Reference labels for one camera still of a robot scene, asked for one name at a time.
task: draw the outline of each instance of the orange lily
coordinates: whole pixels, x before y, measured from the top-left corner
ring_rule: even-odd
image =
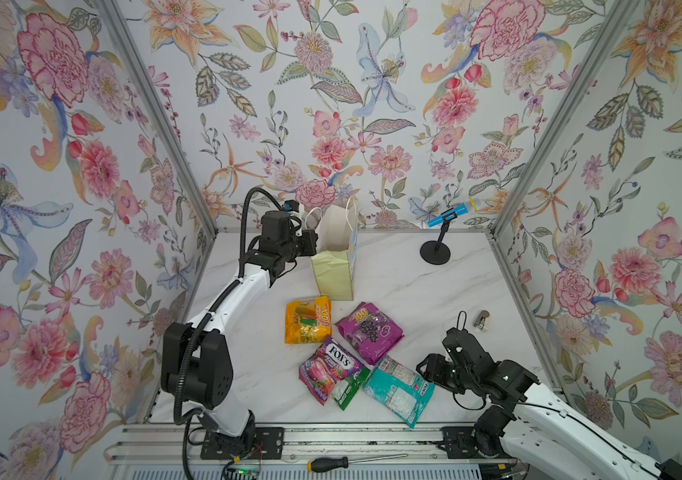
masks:
[[[249,172],[248,170],[245,170],[243,168],[245,165],[252,164],[253,163],[252,161],[243,162],[241,164],[235,164],[234,163],[234,152],[232,151],[232,146],[229,144],[229,140],[227,140],[227,148],[229,149],[229,165],[227,165],[224,168],[221,168],[219,170],[214,171],[213,174],[211,175],[211,181],[209,181],[207,183],[205,188],[210,187],[211,184],[213,183],[213,180],[216,180],[217,176],[219,176],[219,175],[223,176],[226,174],[231,174],[231,179],[230,179],[229,183],[231,184],[231,180],[234,179],[234,188],[232,189],[231,193],[229,194],[229,196],[231,197],[234,194],[234,191],[237,189],[237,184],[239,183],[239,180],[237,178],[237,172],[240,172],[241,174],[250,175],[251,177],[255,177],[255,178],[265,178],[265,177],[263,177],[261,175],[256,175],[256,174]]]
[[[571,170],[570,174],[567,175],[567,178],[565,179],[564,182],[562,182],[562,185],[557,187],[557,189],[554,192],[550,192],[549,190],[546,190],[545,188],[537,188],[537,189],[531,191],[528,195],[532,195],[532,194],[535,194],[536,192],[538,192],[538,200],[541,200],[543,203],[538,205],[538,206],[534,206],[532,208],[532,210],[535,210],[537,208],[539,208],[539,210],[534,214],[528,215],[528,218],[531,216],[543,214],[546,211],[546,209],[549,207],[549,205],[551,205],[551,211],[554,213],[554,222],[557,224],[557,229],[561,232],[562,228],[560,228],[560,219],[557,217],[557,204],[560,204],[560,205],[564,206],[565,208],[567,208],[567,205],[565,204],[564,201],[560,200],[557,197],[557,194],[559,194],[560,191],[565,187],[565,185],[567,185],[568,180],[570,180],[570,177],[573,175],[573,172],[575,172],[575,171],[576,171],[576,169],[575,169],[575,167],[573,167],[573,170]]]

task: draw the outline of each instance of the grape candy bag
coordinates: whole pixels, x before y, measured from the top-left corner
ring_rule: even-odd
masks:
[[[342,410],[368,375],[370,370],[331,337],[298,367],[298,378],[318,402],[325,405],[332,396]]]
[[[370,365],[386,355],[403,338],[403,329],[374,304],[362,302],[336,323],[341,335]]]

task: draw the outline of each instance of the black stand base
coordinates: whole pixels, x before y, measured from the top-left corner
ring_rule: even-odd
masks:
[[[421,245],[421,258],[432,265],[444,265],[450,260],[450,249],[437,240],[430,240]]]

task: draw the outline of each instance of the marble surface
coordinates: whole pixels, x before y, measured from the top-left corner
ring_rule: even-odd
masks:
[[[355,300],[333,302],[333,321],[361,301],[373,302],[405,332],[389,355],[414,370],[429,353],[445,354],[445,331],[455,326],[459,311],[465,310],[469,331],[495,360],[515,360],[546,381],[485,236],[448,234],[445,243],[452,255],[442,266],[427,264],[419,255],[419,247],[434,238],[435,234],[361,232]],[[207,308],[230,281],[237,269],[238,241],[239,234],[218,236],[191,311]],[[235,375],[231,392],[253,410],[257,422],[396,422],[399,418],[393,412],[363,391],[341,410],[333,400],[320,405],[298,379],[298,365],[318,344],[285,345],[285,308],[291,301],[317,294],[311,264],[302,258],[293,272],[279,279],[258,304],[250,307],[227,335]],[[482,310],[491,314],[488,330],[477,332],[471,323]],[[335,327],[333,338],[354,353]],[[481,405],[470,392],[457,398],[468,408]],[[151,422],[172,422],[172,409],[172,396],[161,392]],[[436,388],[420,422],[468,422],[479,414],[461,409],[449,392]]]

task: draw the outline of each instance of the snack bag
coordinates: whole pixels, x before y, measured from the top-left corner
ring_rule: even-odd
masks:
[[[286,343],[320,343],[332,334],[328,297],[288,303],[285,312]]]
[[[365,393],[413,428],[432,398],[435,386],[387,355],[373,370],[364,388]]]
[[[342,410],[369,374],[360,360],[330,337],[298,367],[298,378],[318,402],[325,405],[332,396]]]
[[[378,363],[403,338],[403,329],[367,302],[360,303],[354,312],[339,320],[336,328],[371,365]]]

